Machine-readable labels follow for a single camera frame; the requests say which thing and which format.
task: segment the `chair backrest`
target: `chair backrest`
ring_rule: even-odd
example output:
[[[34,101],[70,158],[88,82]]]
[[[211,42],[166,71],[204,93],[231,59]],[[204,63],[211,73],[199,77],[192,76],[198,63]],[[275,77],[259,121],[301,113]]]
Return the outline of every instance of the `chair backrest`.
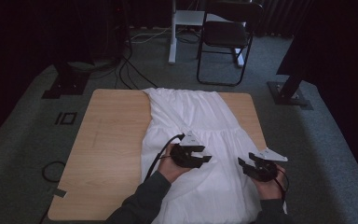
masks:
[[[254,2],[212,0],[207,1],[205,13],[212,13],[226,21],[246,22],[255,26],[261,21],[263,7]]]

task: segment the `sleeve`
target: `sleeve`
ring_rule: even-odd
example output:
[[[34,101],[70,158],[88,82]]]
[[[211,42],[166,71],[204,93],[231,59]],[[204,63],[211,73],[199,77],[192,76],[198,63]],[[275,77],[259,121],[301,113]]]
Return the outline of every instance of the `sleeve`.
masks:
[[[170,187],[171,183],[156,171],[104,223],[151,223]]]
[[[254,224],[294,224],[295,222],[284,213],[281,199],[261,200],[262,211],[258,213]]]

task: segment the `black chair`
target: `black chair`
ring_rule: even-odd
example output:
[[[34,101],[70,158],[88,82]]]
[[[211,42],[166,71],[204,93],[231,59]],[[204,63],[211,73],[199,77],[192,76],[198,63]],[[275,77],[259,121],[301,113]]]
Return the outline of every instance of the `black chair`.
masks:
[[[242,82],[245,67],[248,61],[249,52],[252,46],[252,40],[255,29],[260,23],[263,14],[263,8],[257,3],[241,1],[208,1],[205,7],[205,14],[202,22],[199,50],[197,53],[197,80],[203,84],[237,86]],[[207,20],[208,16],[215,15],[222,18],[221,21]],[[203,50],[203,44],[211,47],[229,48],[231,52]],[[210,82],[200,79],[201,54],[221,53],[234,55],[234,63],[242,51],[247,48],[244,64],[241,70],[240,80],[235,83]]]

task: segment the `hand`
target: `hand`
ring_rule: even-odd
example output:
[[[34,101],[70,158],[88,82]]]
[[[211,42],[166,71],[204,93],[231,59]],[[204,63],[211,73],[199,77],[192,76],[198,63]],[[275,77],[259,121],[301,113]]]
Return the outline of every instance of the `hand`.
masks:
[[[180,175],[188,172],[191,168],[184,168],[176,165],[170,156],[173,144],[169,144],[165,149],[165,154],[161,157],[158,165],[158,171],[165,176],[165,178],[173,183]]]
[[[281,171],[278,171],[278,176],[276,179],[281,184],[281,186],[284,186],[283,173],[285,172],[285,170],[278,164],[277,164],[277,168]],[[278,186],[275,180],[270,180],[269,182],[261,182],[253,178],[252,180],[255,183],[255,187],[257,188],[258,195],[260,196],[261,200],[282,198],[281,188]]]

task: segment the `gray carpet floor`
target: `gray carpet floor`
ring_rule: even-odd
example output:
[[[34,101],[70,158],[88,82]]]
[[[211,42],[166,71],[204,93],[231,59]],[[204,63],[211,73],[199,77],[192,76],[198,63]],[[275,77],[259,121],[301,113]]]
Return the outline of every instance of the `gray carpet floor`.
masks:
[[[196,40],[193,35],[180,37]],[[178,42],[176,63],[168,64],[170,39],[164,36],[133,43],[130,62],[161,88],[250,93],[268,147],[289,159],[283,166],[290,178],[288,213],[295,222],[358,223],[358,165],[317,88],[307,82],[302,82],[299,88],[310,100],[313,110],[297,105],[275,105],[269,92],[268,81],[287,79],[287,76],[277,76],[276,71],[291,41],[281,37],[256,37],[244,81],[237,87],[198,83],[197,44]],[[229,56],[219,57],[204,58],[203,74],[218,71],[221,75],[211,78],[231,80],[240,69]],[[82,63],[73,66],[89,67]],[[94,90],[127,89],[120,81],[119,68],[92,73],[83,95],[63,95],[60,99],[41,98],[57,76],[53,66],[34,79],[0,128],[0,224],[39,223],[42,219],[43,223],[65,223],[44,217],[58,184],[44,179],[42,169],[52,161],[68,159]],[[136,85],[131,85],[134,89],[153,87],[130,66],[124,66],[121,71],[126,83],[131,83],[127,69]],[[77,113],[75,123],[55,124],[59,114],[65,112]],[[51,178],[58,179],[61,174],[60,165],[48,170]]]

